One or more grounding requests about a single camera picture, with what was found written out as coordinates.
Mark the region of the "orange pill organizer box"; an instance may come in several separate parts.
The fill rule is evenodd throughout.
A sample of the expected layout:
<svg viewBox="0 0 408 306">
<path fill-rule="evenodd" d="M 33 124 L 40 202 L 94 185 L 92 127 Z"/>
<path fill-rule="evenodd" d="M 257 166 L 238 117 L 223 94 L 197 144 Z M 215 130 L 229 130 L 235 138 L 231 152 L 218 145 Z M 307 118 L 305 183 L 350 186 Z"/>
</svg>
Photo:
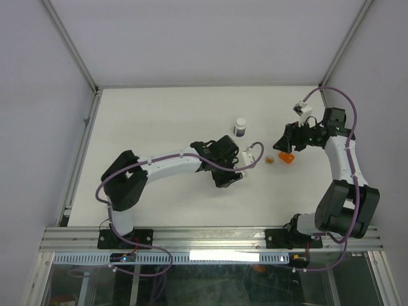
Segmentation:
<svg viewBox="0 0 408 306">
<path fill-rule="evenodd" d="M 295 156 L 292 153 L 280 152 L 279 158 L 286 164 L 291 164 L 295 160 Z"/>
</svg>

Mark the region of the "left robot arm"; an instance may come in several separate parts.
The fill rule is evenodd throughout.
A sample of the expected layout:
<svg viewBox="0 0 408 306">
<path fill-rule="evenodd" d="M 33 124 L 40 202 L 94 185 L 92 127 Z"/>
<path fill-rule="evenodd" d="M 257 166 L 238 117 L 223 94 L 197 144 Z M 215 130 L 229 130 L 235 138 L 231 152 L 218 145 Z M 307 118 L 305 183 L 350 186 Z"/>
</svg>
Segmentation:
<svg viewBox="0 0 408 306">
<path fill-rule="evenodd" d="M 107 197 L 112 241 L 119 247 L 133 242 L 134 224 L 131 209 L 138 203 L 147 184 L 182 173 L 209 171 L 215 186 L 227 188 L 243 178 L 234 171 L 238 163 L 238 145 L 228 135 L 219 140 L 192 142 L 180 152 L 142 157 L 132 150 L 122 152 L 101 176 Z"/>
</svg>

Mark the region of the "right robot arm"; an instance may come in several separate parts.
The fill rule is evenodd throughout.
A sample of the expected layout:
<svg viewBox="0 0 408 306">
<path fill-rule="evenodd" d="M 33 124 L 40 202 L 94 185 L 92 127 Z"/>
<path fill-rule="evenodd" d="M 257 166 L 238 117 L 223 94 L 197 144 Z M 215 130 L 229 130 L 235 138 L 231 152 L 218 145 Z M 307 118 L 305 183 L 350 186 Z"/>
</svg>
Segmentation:
<svg viewBox="0 0 408 306">
<path fill-rule="evenodd" d="M 298 103 L 293 110 L 299 119 L 286 124 L 274 144 L 281 153 L 321 147 L 328 156 L 332 182 L 313 214 L 295 214 L 273 242 L 289 249 L 302 247 L 324 234 L 363 238 L 380 200 L 379 190 L 368 185 L 355 154 L 355 135 L 346 128 L 346 112 L 327 108 L 322 121 L 309 124 L 312 109 Z"/>
</svg>

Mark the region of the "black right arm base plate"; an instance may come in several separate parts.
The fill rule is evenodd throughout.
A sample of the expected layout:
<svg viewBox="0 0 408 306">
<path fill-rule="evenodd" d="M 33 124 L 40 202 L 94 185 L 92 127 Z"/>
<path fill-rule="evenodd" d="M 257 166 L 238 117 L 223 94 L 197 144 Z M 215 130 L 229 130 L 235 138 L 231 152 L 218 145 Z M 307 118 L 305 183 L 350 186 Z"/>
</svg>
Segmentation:
<svg viewBox="0 0 408 306">
<path fill-rule="evenodd" d="M 322 249 L 321 239 L 314 240 L 311 236 L 288 231 L 284 228 L 266 229 L 265 242 L 267 249 Z"/>
</svg>

